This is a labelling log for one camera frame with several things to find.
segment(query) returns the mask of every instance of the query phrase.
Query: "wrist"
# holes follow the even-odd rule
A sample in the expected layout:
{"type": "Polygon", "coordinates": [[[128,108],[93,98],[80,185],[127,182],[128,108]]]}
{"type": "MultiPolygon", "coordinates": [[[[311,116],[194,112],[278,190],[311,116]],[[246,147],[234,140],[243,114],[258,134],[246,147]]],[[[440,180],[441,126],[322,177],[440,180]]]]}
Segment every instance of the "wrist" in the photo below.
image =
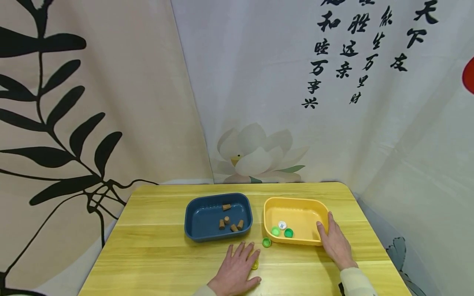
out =
{"type": "Polygon", "coordinates": [[[347,268],[351,268],[351,267],[359,268],[358,264],[352,259],[340,262],[336,265],[337,265],[337,267],[339,268],[340,271],[343,271],[343,270],[345,270],[347,268]]]}
{"type": "Polygon", "coordinates": [[[210,280],[207,286],[212,291],[214,291],[214,293],[216,293],[216,296],[229,296],[229,294],[225,291],[225,288],[223,287],[223,285],[221,285],[216,278],[213,278],[212,280],[210,280]]]}

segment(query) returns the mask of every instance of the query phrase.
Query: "fabric backdrop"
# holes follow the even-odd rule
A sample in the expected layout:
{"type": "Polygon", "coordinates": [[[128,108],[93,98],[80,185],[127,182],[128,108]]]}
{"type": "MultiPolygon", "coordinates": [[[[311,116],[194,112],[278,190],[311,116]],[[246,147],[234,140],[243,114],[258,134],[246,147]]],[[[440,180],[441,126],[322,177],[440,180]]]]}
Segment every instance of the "fabric backdrop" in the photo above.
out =
{"type": "Polygon", "coordinates": [[[212,183],[170,2],[0,1],[0,138],[0,295],[77,295],[136,186],[212,183]]]}
{"type": "Polygon", "coordinates": [[[474,294],[471,0],[172,4],[216,183],[341,181],[415,295],[474,294]]]}

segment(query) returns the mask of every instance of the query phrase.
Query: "white bottle cap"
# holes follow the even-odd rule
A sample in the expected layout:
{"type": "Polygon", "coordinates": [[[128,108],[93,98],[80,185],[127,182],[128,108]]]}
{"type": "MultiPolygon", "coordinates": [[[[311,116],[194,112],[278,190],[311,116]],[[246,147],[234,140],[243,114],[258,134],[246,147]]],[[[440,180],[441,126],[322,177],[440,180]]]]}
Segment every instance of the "white bottle cap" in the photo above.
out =
{"type": "Polygon", "coordinates": [[[285,230],[285,229],[286,229],[286,223],[285,223],[285,221],[280,221],[280,222],[278,222],[278,227],[279,227],[281,230],[285,230]]]}

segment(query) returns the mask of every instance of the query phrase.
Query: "cloth backdrop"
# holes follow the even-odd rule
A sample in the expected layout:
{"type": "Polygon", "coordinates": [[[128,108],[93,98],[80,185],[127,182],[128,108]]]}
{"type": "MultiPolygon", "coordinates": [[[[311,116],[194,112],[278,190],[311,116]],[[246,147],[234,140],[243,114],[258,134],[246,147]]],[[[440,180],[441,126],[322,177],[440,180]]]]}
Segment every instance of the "cloth backdrop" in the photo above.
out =
{"type": "Polygon", "coordinates": [[[0,138],[0,295],[77,295],[136,186],[212,182],[171,3],[0,1],[0,138]]]}
{"type": "Polygon", "coordinates": [[[172,4],[216,183],[341,181],[414,295],[474,295],[474,2],[172,4]]]}

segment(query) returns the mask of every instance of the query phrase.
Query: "sleeve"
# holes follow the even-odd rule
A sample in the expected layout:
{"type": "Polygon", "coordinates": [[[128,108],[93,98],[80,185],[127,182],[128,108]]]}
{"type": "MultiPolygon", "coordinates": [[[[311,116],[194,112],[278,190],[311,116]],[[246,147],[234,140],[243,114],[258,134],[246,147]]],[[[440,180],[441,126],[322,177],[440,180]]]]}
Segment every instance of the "sleeve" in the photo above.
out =
{"type": "Polygon", "coordinates": [[[216,296],[216,293],[214,293],[211,288],[205,285],[200,287],[192,296],[216,296]]]}
{"type": "Polygon", "coordinates": [[[369,279],[355,267],[341,271],[341,281],[346,296],[377,296],[369,279]]]}

